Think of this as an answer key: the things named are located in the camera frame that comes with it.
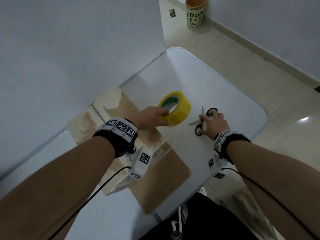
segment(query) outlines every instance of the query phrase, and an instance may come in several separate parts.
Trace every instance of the yellow tape roll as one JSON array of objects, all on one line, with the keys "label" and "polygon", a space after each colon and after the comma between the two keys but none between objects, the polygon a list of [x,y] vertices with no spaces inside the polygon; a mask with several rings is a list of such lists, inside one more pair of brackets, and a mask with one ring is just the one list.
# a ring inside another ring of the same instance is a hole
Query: yellow tape roll
[{"label": "yellow tape roll", "polygon": [[177,106],[174,108],[173,111],[171,111],[165,116],[159,116],[160,120],[168,121],[169,126],[179,125],[188,117],[191,110],[190,101],[180,91],[169,93],[161,100],[158,107],[170,111],[175,105]]}]

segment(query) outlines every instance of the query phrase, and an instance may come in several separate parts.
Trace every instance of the wristband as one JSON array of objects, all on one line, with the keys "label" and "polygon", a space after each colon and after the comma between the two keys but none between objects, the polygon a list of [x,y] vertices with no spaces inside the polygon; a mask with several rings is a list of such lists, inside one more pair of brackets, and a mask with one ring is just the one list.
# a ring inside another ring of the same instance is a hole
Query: wristband
[{"label": "wristband", "polygon": [[218,153],[219,157],[222,157],[233,164],[233,161],[227,154],[227,147],[231,141],[251,141],[235,130],[225,130],[214,137],[214,150]]},{"label": "wristband", "polygon": [[135,152],[134,142],[138,137],[137,128],[134,124],[123,118],[110,118],[102,124],[94,133],[93,137],[102,136],[114,147],[115,157],[121,157],[125,152]]}]

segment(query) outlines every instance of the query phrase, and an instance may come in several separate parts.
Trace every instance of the black pants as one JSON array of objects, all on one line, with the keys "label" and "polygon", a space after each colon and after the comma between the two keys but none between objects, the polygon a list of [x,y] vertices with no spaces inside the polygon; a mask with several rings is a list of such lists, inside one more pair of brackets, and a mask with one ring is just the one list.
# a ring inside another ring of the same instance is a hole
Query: black pants
[{"label": "black pants", "polygon": [[[214,203],[201,193],[192,196],[186,205],[188,217],[186,225],[182,223],[182,240],[239,238],[258,240],[231,211]],[[170,239],[172,221],[178,222],[178,212],[159,223],[140,239]]]}]

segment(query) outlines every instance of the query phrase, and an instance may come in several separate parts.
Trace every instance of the person's left hand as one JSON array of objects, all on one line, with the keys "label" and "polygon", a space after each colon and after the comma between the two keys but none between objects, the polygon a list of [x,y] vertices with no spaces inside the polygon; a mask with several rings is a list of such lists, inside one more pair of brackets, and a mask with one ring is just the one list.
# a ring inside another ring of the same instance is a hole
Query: person's left hand
[{"label": "person's left hand", "polygon": [[159,120],[159,115],[166,115],[169,111],[163,108],[149,106],[144,110],[126,117],[130,120],[138,130],[152,130],[158,126],[168,126],[168,122],[165,120]]}]

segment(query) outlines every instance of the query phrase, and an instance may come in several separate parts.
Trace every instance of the green trash can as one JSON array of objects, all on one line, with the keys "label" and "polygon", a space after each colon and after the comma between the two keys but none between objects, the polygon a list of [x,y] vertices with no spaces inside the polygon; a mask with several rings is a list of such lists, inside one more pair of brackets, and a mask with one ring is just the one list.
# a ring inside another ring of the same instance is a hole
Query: green trash can
[{"label": "green trash can", "polygon": [[190,30],[200,28],[207,0],[186,0],[186,25]]}]

